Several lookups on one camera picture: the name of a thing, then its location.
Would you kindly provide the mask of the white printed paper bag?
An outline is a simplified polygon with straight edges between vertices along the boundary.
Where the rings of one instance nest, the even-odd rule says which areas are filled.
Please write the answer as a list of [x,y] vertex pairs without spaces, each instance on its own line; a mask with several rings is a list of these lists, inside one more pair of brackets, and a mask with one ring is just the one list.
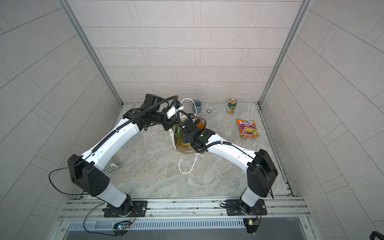
[[[183,100],[181,101],[181,103],[183,103],[185,100],[191,101],[192,104],[193,104],[193,113],[192,113],[192,114],[189,114],[189,115],[190,115],[192,118],[195,118],[195,117],[201,118],[201,117],[199,117],[197,114],[195,114],[195,106],[194,106],[194,102],[193,102],[193,100],[190,99],[190,98],[185,98],[185,99],[183,99]],[[170,134],[170,136],[171,136],[171,140],[172,140],[172,144],[173,144],[173,146],[174,146],[174,149],[175,149],[178,153],[182,154],[182,156],[181,156],[181,158],[180,158],[180,160],[179,160],[179,164],[178,164],[179,171],[180,171],[180,173],[182,173],[182,174],[184,174],[184,175],[187,175],[187,174],[189,174],[189,173],[193,170],[193,168],[194,168],[194,166],[195,166],[195,164],[196,164],[197,156],[198,156],[199,154],[196,153],[196,151],[192,148],[191,144],[183,144],[183,141],[181,142],[181,145],[180,145],[180,146],[176,146],[176,145],[175,145],[175,142],[174,142],[174,133],[173,133],[172,128],[169,129],[168,132],[169,132],[169,134]],[[182,162],[183,156],[186,156],[186,155],[194,155],[194,156],[195,156],[195,160],[194,160],[194,163],[193,163],[193,165],[192,165],[192,168],[191,168],[188,172],[183,172],[183,171],[181,170],[181,162]]]

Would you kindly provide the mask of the pink candy snack bag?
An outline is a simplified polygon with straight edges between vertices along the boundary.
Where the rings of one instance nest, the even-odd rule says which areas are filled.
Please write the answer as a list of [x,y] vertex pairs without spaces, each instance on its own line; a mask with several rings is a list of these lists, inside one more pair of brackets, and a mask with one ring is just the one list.
[[236,119],[241,138],[257,138],[259,132],[253,120]]

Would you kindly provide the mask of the yellow candy snack bag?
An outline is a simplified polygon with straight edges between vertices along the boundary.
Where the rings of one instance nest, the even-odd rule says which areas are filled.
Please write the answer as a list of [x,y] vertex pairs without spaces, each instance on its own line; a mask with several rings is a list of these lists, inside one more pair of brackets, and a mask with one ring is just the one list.
[[206,121],[202,118],[195,117],[194,124],[201,130],[205,128]]

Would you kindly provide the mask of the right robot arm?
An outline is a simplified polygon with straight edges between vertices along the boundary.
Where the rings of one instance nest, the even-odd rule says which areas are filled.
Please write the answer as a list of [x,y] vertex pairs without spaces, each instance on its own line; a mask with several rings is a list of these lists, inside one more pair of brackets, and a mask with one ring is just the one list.
[[270,155],[263,149],[251,151],[226,141],[214,131],[200,129],[191,119],[180,122],[183,134],[198,154],[209,152],[232,162],[247,174],[247,188],[236,210],[245,215],[257,212],[258,201],[272,193],[278,170]]

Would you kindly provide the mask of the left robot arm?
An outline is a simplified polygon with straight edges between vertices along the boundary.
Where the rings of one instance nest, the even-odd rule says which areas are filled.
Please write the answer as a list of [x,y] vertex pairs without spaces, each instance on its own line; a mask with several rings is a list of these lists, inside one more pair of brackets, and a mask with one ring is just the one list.
[[176,113],[184,107],[177,96],[163,99],[146,94],[140,108],[128,110],[118,125],[81,156],[68,159],[70,179],[83,191],[107,203],[106,216],[125,217],[132,212],[131,197],[114,186],[102,172],[113,155],[141,130],[157,124],[167,131],[176,124]]

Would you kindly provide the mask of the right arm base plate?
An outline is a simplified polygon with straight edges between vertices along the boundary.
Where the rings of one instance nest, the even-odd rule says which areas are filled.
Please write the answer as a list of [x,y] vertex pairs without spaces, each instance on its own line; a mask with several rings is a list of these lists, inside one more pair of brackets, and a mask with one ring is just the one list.
[[220,204],[220,207],[226,209],[228,216],[266,216],[268,214],[263,199],[259,199],[253,207],[240,199],[226,200],[224,204]]

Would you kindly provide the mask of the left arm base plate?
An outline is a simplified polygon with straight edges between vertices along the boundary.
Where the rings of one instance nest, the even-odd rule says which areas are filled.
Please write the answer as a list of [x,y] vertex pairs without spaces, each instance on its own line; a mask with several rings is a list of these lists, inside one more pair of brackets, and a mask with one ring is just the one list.
[[125,218],[125,217],[144,217],[146,214],[147,201],[125,201],[120,207],[114,207],[107,204],[107,207],[102,209],[105,218]]

